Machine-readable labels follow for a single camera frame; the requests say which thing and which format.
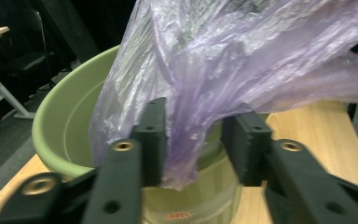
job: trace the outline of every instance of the chair leg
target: chair leg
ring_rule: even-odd
[[[356,113],[356,107],[357,104],[348,104],[348,115],[350,116],[350,119],[354,119],[354,114]]]

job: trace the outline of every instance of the green trash bin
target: green trash bin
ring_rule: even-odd
[[[33,141],[50,171],[66,180],[92,168],[89,126],[93,108],[118,46],[87,62],[64,78],[36,112]],[[182,191],[143,189],[144,223],[229,223],[241,187],[218,139],[221,125],[211,127],[199,158],[198,180]]]

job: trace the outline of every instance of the plastic bag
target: plastic bag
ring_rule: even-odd
[[[358,102],[357,43],[358,0],[138,1],[92,116],[94,163],[167,97],[163,187],[182,189],[218,119]]]

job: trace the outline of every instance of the chair backrest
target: chair backrest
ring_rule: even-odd
[[[42,32],[42,19],[39,12],[31,8],[17,8],[7,16],[7,23],[12,34],[24,32]]]

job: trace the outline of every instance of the crumpled plastic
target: crumpled plastic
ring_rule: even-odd
[[[358,102],[357,43],[358,0],[138,1],[92,115],[93,162],[167,97],[163,187],[183,189],[216,120]]]

